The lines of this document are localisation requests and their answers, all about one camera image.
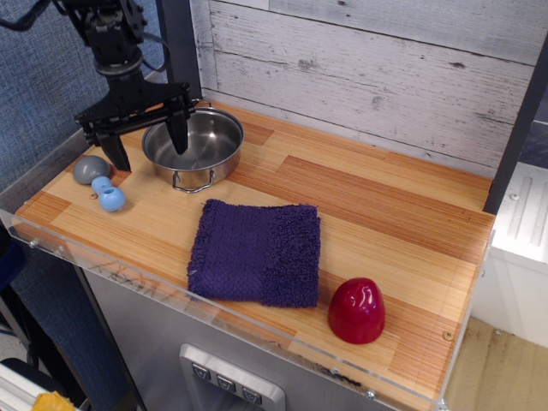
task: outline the folded washcloth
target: folded washcloth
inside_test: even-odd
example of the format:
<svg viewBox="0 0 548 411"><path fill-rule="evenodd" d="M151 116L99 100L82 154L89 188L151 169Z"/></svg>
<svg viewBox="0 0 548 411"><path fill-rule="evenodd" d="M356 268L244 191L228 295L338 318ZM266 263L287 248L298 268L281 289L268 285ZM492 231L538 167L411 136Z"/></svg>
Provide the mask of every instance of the folded washcloth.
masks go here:
<svg viewBox="0 0 548 411"><path fill-rule="evenodd" d="M316 207L208 200L188 263L188 289L219 300L315 307L318 270Z"/></svg>

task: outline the red object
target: red object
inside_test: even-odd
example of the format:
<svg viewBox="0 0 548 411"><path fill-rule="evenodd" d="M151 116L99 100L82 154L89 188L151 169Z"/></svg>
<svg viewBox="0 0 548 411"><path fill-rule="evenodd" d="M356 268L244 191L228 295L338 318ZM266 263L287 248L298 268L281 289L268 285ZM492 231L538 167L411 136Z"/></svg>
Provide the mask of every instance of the red object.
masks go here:
<svg viewBox="0 0 548 411"><path fill-rule="evenodd" d="M383 332L383 295L369 278L353 278L343 283L329 306L329 326L337 337L352 344L375 341Z"/></svg>

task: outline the metal bowl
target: metal bowl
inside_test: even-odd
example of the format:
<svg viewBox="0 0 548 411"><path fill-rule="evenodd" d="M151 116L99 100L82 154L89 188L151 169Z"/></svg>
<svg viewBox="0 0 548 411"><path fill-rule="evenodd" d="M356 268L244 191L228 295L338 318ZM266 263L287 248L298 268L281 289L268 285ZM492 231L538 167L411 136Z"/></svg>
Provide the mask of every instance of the metal bowl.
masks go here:
<svg viewBox="0 0 548 411"><path fill-rule="evenodd" d="M143 152L175 190L198 193L228 176L240 162L243 127L226 111L196 109L188 119L188 149L177 154L165 124L145 131Z"/></svg>

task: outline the wooden floor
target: wooden floor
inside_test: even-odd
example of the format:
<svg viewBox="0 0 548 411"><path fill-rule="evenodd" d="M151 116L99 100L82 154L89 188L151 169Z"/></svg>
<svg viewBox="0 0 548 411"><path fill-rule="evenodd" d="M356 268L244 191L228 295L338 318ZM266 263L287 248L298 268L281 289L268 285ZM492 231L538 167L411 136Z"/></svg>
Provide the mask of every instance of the wooden floor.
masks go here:
<svg viewBox="0 0 548 411"><path fill-rule="evenodd" d="M546 411L548 348L470 319L445 397L450 411Z"/></svg>

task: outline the table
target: table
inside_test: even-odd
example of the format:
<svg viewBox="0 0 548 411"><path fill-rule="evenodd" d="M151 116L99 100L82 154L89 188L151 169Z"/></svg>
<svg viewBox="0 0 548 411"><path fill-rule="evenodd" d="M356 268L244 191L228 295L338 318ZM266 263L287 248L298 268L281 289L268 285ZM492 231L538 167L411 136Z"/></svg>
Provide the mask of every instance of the table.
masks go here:
<svg viewBox="0 0 548 411"><path fill-rule="evenodd" d="M390 404L430 409L442 399L469 315L494 216L482 211L491 180L235 107L245 130L241 162L225 180L184 194L157 177L141 132L122 137L132 172L114 170L127 197L107 213L72 166L16 213L28 241L87 269L196 304L249 341L264 341L313 372ZM94 147L85 155L105 158ZM207 199L251 206L311 204L321 217L319 304L262 307L202 301L185 292L187 264ZM383 335L366 345L338 339L327 324L337 287L370 277L386 305Z"/></svg>

